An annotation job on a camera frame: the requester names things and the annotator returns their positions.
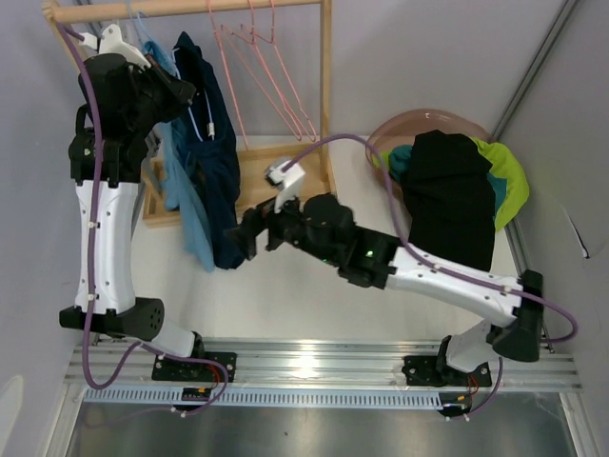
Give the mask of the navy blue shorts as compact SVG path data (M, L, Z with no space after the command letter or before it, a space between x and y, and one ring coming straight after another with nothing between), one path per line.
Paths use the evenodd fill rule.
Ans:
M181 80L194 85L197 92L207 91L216 138L200 142L194 135L187 109L182 115L186 125L186 151L181 152L181 156L206 210L215 268L236 269L243 263L244 256L224 236L226 229L237 225L236 203L240 196L241 175L234 128L214 69L186 32L180 34L174 45L172 58Z

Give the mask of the pink hanger of black shorts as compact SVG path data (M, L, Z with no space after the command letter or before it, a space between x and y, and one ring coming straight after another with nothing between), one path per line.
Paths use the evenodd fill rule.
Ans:
M214 37L215 37L215 40L216 40L216 43L217 43L217 46L218 46L218 49L219 49L219 52L221 55L221 61L222 61L222 65L223 65L224 72L225 72L226 82L227 82L229 93L230 93L230 96L232 99L232 104L233 104L235 116L237 119L237 123L239 126L239 130L240 130L243 142L244 142L244 146L245 146L246 150L249 150L249 143L248 143L248 139L246 136L243 119L241 116L239 103L238 103L236 92L235 92L235 89L233 86L229 65L228 65L228 62L226 59L226 51L225 51L224 41L223 41L222 34L221 34L221 27L219 27L216 23L216 20L215 20L214 14L213 14L213 9L212 9L212 1L206 0L205 2L206 2L207 14L209 15L211 26L213 28Z

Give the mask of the pink hanger of green shorts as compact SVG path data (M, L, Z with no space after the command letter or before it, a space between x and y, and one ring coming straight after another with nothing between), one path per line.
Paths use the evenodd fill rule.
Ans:
M270 0L268 5L270 6L268 32L264 33L259 30L256 22L256 12L254 8L251 8L249 37L252 52L275 94L275 98L270 97L269 101L276 102L277 113L296 140L316 140L318 138L316 128L293 83L278 44L276 2Z

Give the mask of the pink hanger of teal shorts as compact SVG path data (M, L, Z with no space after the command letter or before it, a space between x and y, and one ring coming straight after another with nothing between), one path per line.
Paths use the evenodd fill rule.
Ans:
M272 110L296 141L315 139L316 128L303 105L293 78L287 68L276 32L276 2L270 6L270 26L267 34L260 32L253 1L247 1L249 22L232 29L222 25L221 33L229 48L260 91Z

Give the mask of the teal shorts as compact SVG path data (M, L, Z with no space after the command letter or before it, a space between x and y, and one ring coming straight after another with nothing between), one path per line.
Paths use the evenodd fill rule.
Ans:
M399 145L392 150L386 150L381 154L382 159L388 166L391 178L398 182L402 174L407 171L411 159L412 145ZM507 180L495 176L491 171L486 174L487 180L495 193L495 215L499 216L500 208L507 197Z

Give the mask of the black shorts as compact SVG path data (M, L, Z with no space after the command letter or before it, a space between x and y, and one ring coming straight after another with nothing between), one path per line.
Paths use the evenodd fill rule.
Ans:
M490 270L495 246L490 169L465 135L439 130L417 135L400 178L411 216L408 242L442 259Z

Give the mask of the lime green shorts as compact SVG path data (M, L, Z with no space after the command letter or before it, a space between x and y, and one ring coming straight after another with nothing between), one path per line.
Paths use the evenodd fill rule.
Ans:
M521 164L507 146L487 143L476 137L470 137L469 140L476 145L478 153L491 163L489 171L507 180L507 197L500 208L499 216L494 219L495 230L499 232L516 217L526 203L530 192L529 185Z

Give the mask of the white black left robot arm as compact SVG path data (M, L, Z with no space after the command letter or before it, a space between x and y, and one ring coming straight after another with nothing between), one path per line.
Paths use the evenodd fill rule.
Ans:
M173 369L188 381L206 371L201 336L168 320L163 302L135 294L131 275L131 220L153 128L177 118L195 88L163 69L151 55L140 66L118 53L84 63L101 121L103 155L96 155L89 104L76 113L69 145L70 176L81 217L80 285L73 305L59 313L62 328L134 338L174 355Z

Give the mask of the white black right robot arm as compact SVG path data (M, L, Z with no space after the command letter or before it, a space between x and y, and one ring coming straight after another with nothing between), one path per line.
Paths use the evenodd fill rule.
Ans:
M521 363L540 358L543 307L537 296L527 296L523 277L447 263L393 235L360 227L352 210L330 193L281 206L269 199L248 209L226 238L251 260L261 233L267 250L289 244L354 286L413 291L481 317L471 329L442 340L434 370L446 384L458 383L495 356Z

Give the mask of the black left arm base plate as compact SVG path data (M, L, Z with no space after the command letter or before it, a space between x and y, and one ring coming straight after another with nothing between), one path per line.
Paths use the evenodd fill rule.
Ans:
M228 381L233 382L237 367L237 354L234 352L208 352L206 357L224 367L228 373ZM153 381L190 382L190 383L221 383L222 372L216 366L178 361L170 358L155 358L152 367Z

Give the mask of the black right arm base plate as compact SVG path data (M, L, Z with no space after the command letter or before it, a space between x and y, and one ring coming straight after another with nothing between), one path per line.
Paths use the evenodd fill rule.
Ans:
M471 372L460 371L441 362L438 356L410 355L403 358L402 373L411 387L491 387L487 363Z

